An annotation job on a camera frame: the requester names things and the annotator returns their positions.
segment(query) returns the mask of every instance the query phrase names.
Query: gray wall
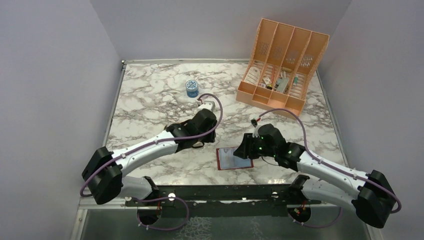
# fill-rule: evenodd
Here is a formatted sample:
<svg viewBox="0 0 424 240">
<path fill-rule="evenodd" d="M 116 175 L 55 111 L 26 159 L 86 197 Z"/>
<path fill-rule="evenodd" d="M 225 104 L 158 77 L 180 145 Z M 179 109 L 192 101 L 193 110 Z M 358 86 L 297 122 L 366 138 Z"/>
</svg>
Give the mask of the gray wall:
<svg viewBox="0 0 424 240">
<path fill-rule="evenodd" d="M 70 237 L 120 58 L 88 0 L 0 3 L 0 239 Z"/>
<path fill-rule="evenodd" d="M 385 173 L 403 209 L 385 240 L 422 239 L 424 2 L 353 0 L 320 74 L 348 162 Z"/>
<path fill-rule="evenodd" d="M 261 18 L 332 34 L 351 0 L 91 0 L 125 60 L 249 58 Z"/>
</svg>

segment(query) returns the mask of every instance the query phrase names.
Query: red border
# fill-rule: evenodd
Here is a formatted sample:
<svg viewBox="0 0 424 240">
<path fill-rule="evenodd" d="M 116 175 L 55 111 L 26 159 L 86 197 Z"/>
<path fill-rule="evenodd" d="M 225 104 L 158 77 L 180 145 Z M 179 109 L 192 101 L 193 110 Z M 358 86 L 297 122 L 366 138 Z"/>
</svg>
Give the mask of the red border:
<svg viewBox="0 0 424 240">
<path fill-rule="evenodd" d="M 253 166 L 253 160 L 251 159 L 250 160 L 250 164 L 251 164 L 251 166 L 244 166 L 244 167 L 236 167 L 236 168 L 227 168 L 227 169 L 221 169 L 221 167 L 220 167 L 220 154 L 219 154 L 219 152 L 220 152 L 220 149 L 228 149 L 228 148 L 236 148 L 236 147 L 218 147 L 217 149 L 216 149 L 216 163 L 218 164 L 218 170 L 219 171 L 223 171 L 223 170 L 234 170 L 234 169 L 251 169 L 251 168 L 253 168 L 254 166 Z"/>
</svg>

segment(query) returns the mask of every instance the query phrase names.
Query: marble table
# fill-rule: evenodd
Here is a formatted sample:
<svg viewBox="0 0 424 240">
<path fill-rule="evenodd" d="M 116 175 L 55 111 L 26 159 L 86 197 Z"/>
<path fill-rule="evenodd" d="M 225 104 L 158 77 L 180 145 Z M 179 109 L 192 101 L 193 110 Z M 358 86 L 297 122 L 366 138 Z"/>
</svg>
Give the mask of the marble table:
<svg viewBox="0 0 424 240">
<path fill-rule="evenodd" d="M 158 185 L 291 183 L 297 172 L 269 165 L 261 159 L 253 161 L 253 168 L 217 168 L 216 148 L 238 146 L 243 134 L 253 131 L 250 119 L 264 112 L 236 101 L 237 87 L 246 68 L 246 63 L 236 62 L 128 64 L 106 146 L 109 150 L 128 147 L 157 135 L 166 124 L 192 118 L 196 113 L 196 100 L 186 95 L 185 83 L 194 79 L 200 85 L 200 93 L 213 93 L 222 102 L 223 119 L 216 129 L 215 142 L 155 159 L 129 176 L 150 176 Z M 310 149 L 330 161 L 345 165 L 316 75 L 309 84 L 306 98 L 300 119 L 306 127 Z M 269 113 L 261 123 L 272 123 L 286 140 L 303 145 L 302 130 L 294 120 Z M 276 163 L 271 158 L 266 160 Z"/>
</svg>

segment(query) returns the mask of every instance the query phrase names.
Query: blue jar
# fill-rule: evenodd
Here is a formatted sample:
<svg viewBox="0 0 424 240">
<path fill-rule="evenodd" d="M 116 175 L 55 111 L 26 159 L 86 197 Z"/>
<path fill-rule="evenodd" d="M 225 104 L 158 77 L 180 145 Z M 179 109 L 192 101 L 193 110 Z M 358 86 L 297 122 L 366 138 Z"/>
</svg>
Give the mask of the blue jar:
<svg viewBox="0 0 424 240">
<path fill-rule="evenodd" d="M 199 95 L 199 84 L 195 80 L 188 80 L 185 83 L 185 91 L 187 91 L 187 96 L 190 98 L 195 98 Z"/>
</svg>

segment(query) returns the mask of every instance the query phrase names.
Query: wooden organizer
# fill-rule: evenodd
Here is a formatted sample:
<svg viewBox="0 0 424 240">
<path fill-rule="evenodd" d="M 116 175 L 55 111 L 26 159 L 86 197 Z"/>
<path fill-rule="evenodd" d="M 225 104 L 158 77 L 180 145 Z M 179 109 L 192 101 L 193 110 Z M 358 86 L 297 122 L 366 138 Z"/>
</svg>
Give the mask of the wooden organizer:
<svg viewBox="0 0 424 240">
<path fill-rule="evenodd" d="M 286 108 L 299 116 L 305 105 L 309 82 L 326 51 L 329 38 L 327 34 L 262 19 L 236 100 L 265 110 Z M 245 81 L 251 67 L 261 70 L 256 84 Z M 284 91 L 278 92 L 274 86 L 283 71 L 289 80 Z M 260 86 L 264 77 L 271 79 L 272 90 Z M 284 111 L 276 113 L 293 118 Z"/>
</svg>

